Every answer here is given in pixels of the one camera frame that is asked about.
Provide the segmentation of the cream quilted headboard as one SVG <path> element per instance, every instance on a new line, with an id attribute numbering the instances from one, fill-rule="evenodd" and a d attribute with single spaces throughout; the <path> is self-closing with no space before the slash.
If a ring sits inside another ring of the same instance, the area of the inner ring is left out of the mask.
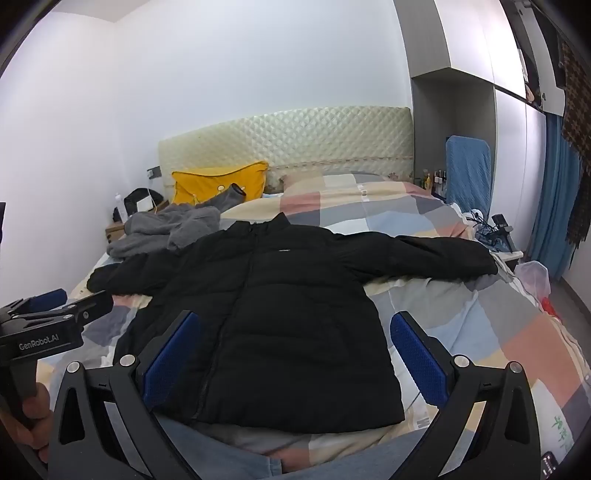
<path id="1" fill-rule="evenodd" d="M 415 170 L 414 125 L 408 107 L 341 106 L 274 112 L 202 127 L 158 143 L 164 192 L 174 171 L 269 165 L 266 188 L 281 189 L 293 172 L 367 172 L 402 181 Z"/>

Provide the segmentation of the grey white wardrobe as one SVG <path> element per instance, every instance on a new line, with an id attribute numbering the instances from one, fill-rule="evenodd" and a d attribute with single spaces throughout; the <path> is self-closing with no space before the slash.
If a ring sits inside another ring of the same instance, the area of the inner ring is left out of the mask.
<path id="1" fill-rule="evenodd" d="M 446 167 L 452 136 L 485 141 L 492 205 L 530 244 L 541 198 L 546 116 L 564 111 L 531 1 L 398 1 L 411 78 L 415 174 Z"/>

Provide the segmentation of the grey fleece garment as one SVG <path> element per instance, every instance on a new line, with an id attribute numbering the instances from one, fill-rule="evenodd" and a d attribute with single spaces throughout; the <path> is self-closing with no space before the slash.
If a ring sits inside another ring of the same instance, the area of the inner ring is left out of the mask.
<path id="1" fill-rule="evenodd" d="M 232 183 L 228 189 L 204 203 L 170 204 L 163 210 L 133 214 L 123 225 L 124 235 L 106 248 L 113 259 L 161 250 L 178 251 L 201 237 L 215 233 L 221 214 L 245 202 L 245 191 Z"/>

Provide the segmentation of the wall power socket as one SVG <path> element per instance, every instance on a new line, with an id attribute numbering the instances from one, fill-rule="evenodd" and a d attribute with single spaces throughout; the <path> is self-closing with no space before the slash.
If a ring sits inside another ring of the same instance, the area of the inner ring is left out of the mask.
<path id="1" fill-rule="evenodd" d="M 161 176 L 161 169 L 159 167 L 153 167 L 146 171 L 149 179 L 159 178 Z"/>

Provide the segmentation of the checked pillow at headboard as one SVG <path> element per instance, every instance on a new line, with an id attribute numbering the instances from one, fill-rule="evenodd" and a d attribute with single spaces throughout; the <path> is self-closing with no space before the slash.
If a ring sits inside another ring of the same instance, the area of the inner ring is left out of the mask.
<path id="1" fill-rule="evenodd" d="M 304 171 L 281 177 L 283 192 L 297 193 L 329 188 L 345 188 L 363 183 L 389 181 L 384 175 L 369 172 L 326 173 Z"/>

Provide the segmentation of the black bag on nightstand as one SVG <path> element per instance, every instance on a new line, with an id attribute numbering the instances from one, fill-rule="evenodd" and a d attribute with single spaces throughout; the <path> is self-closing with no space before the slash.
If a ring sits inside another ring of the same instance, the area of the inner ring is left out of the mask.
<path id="1" fill-rule="evenodd" d="M 151 211 L 163 201 L 161 194 L 148 188 L 136 188 L 125 197 L 116 194 L 112 221 L 125 222 L 131 215 Z"/>

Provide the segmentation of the brown plaid hanging garment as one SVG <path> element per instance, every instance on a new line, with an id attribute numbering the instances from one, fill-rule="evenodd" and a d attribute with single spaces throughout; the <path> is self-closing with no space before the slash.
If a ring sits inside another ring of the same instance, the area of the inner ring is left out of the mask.
<path id="1" fill-rule="evenodd" d="M 580 160 L 580 181 L 570 214 L 567 240 L 578 249 L 590 230 L 590 78 L 565 40 L 560 42 L 565 73 L 562 136 Z"/>

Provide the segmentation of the patchwork checked duvet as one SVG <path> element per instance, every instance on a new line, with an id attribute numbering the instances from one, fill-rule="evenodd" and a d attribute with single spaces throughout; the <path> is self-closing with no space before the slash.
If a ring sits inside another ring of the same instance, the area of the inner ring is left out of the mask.
<path id="1" fill-rule="evenodd" d="M 381 181 L 345 188 L 284 193 L 225 211 L 221 226 L 265 222 L 284 214 L 294 224 L 318 225 L 349 234 L 377 231 L 392 236 L 470 237 L 471 228 L 450 206 L 409 183 Z M 468 283 L 399 279 L 367 286 L 383 323 L 410 312 L 422 328 L 453 354 L 483 366 L 520 362 L 526 370 L 540 429 L 541 449 L 565 464 L 590 453 L 590 367 L 555 314 L 543 310 L 508 268 Z M 420 395 L 398 354 L 392 355 L 402 387 L 405 420 L 396 426 L 348 434 L 301 434 L 232 426 L 195 430 L 223 443 L 267 455 L 307 450 L 320 464 L 422 430 L 436 410 Z"/>

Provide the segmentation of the white plastic bag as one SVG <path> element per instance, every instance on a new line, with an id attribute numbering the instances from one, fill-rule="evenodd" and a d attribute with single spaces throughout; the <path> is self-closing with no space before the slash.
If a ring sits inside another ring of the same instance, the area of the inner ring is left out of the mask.
<path id="1" fill-rule="evenodd" d="M 515 267 L 515 275 L 525 290 L 542 301 L 551 294 L 549 272 L 545 265 L 538 261 L 520 263 Z"/>

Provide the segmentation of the blue covered chair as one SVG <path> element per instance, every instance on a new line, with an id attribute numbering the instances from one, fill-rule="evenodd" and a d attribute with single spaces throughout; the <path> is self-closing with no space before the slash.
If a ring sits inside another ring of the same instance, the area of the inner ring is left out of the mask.
<path id="1" fill-rule="evenodd" d="M 449 204 L 462 212 L 479 210 L 487 220 L 492 202 L 491 150 L 484 140 L 453 135 L 445 144 Z"/>

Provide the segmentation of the blue curtain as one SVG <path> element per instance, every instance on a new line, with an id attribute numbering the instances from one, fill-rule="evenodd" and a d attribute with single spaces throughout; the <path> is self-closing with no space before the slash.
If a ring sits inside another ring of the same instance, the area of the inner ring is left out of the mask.
<path id="1" fill-rule="evenodd" d="M 567 228 L 581 175 L 579 155 L 562 135 L 562 127 L 562 117 L 546 115 L 543 184 L 528 247 L 529 259 L 542 263 L 552 280 L 562 277 L 573 255 Z"/>

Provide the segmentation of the yellow pillow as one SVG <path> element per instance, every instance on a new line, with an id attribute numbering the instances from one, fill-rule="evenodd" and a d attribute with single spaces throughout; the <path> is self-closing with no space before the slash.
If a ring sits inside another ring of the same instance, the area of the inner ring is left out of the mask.
<path id="1" fill-rule="evenodd" d="M 263 196 L 266 186 L 266 161 L 225 167 L 204 167 L 192 171 L 173 171 L 174 204 L 196 205 L 224 193 L 232 184 L 245 192 L 245 200 Z"/>

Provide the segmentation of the black puffer jacket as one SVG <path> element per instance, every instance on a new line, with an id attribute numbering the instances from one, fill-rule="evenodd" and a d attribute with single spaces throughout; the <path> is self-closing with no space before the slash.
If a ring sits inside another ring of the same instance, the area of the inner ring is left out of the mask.
<path id="1" fill-rule="evenodd" d="M 139 354 L 182 312 L 197 315 L 160 415 L 186 425 L 294 434 L 356 432 L 405 417 L 400 383 L 367 283 L 468 281 L 497 271 L 462 238 L 337 234 L 286 216 L 236 222 L 177 251 L 96 269 L 91 292 L 145 295 L 118 340 Z"/>

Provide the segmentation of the wooden bedside table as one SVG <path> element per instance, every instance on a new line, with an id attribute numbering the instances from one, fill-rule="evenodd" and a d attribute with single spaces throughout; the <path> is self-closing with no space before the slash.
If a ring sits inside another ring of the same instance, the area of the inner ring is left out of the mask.
<path id="1" fill-rule="evenodd" d="M 160 202 L 158 205 L 149 210 L 149 213 L 157 213 L 169 205 L 168 200 Z M 124 235 L 124 228 L 121 222 L 114 222 L 105 228 L 105 237 L 108 244 L 120 239 Z"/>

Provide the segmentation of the person's blue jeans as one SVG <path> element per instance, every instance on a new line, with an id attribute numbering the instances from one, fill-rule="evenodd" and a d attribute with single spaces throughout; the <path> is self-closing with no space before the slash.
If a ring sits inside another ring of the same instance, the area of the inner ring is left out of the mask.
<path id="1" fill-rule="evenodd" d="M 263 455 L 223 443 L 163 416 L 157 421 L 191 472 L 202 479 L 388 479 L 424 435 L 418 430 L 314 464 L 307 450 L 287 447 Z"/>

